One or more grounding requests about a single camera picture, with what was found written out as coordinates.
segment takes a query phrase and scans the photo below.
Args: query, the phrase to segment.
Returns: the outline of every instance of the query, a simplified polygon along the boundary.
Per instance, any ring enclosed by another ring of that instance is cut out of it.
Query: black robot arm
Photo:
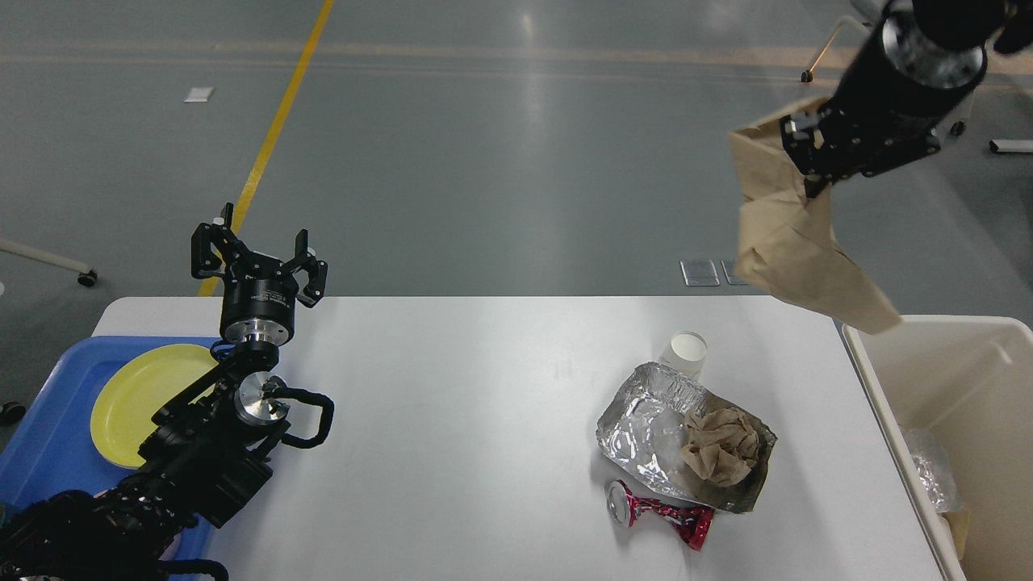
[[[243,509],[273,476],[269,453],[278,444],[308,449],[326,440],[334,402],[270,374],[293,336],[295,300],[311,307],[322,298],[326,263],[308,248],[306,231],[287,263],[252,252],[228,226],[232,212],[227,204],[191,238],[191,274],[223,280],[217,345],[229,348],[213,345],[216,366],[154,414],[157,429],[139,447],[145,463],[136,471],[96,496],[59,493],[0,528],[0,581],[158,581],[183,573],[228,579],[215,561],[159,557],[198,516],[221,527]],[[309,282],[300,295],[293,275],[302,270]],[[288,400],[321,409],[314,436],[287,433]]]
[[[890,0],[833,97],[781,120],[808,195],[940,151],[936,125],[985,77],[983,44],[998,30],[998,52],[1029,45],[1033,2],[914,0],[912,8]]]

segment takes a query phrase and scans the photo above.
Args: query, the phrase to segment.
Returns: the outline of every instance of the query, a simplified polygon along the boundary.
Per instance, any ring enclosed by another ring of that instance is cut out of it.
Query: yellow plate
[[[158,347],[125,364],[93,404],[90,435],[97,452],[124,468],[144,465],[136,450],[157,428],[151,416],[215,365],[207,348],[188,344]]]

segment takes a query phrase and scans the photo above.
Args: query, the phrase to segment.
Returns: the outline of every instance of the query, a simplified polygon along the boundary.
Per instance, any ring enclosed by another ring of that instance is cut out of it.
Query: blue tray
[[[90,415],[100,390],[137,356],[173,343],[209,346],[193,337],[92,337],[58,361],[18,432],[0,454],[0,501],[23,510],[63,490],[96,494],[132,470],[112,464],[93,447]],[[183,531],[176,559],[200,558],[212,525],[205,519]]]

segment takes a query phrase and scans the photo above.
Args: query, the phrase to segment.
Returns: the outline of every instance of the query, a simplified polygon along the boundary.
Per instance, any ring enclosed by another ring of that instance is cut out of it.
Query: gray floor
[[[321,2],[0,4],[0,399],[29,402],[125,296],[194,295],[188,240],[236,201]],[[731,257],[726,134],[834,90],[800,71],[847,2],[337,2],[242,237],[308,227],[327,292],[691,295]],[[214,86],[206,104],[190,87]],[[1033,325],[1033,59],[995,63],[969,130],[837,187],[842,245],[902,312]],[[0,432],[0,444],[10,429]]]

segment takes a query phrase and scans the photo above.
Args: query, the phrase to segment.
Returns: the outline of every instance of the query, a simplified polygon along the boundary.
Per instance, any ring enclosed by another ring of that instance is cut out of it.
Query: crumpled paper bag
[[[689,442],[682,459],[699,478],[720,487],[743,481],[757,463],[757,431],[738,407],[725,407],[699,418],[685,417]]]
[[[779,119],[816,112],[826,100],[793,103],[729,134],[746,198],[739,213],[735,275],[786,303],[875,334],[900,323],[900,314],[836,243],[832,187],[809,200],[803,175],[782,149]]]

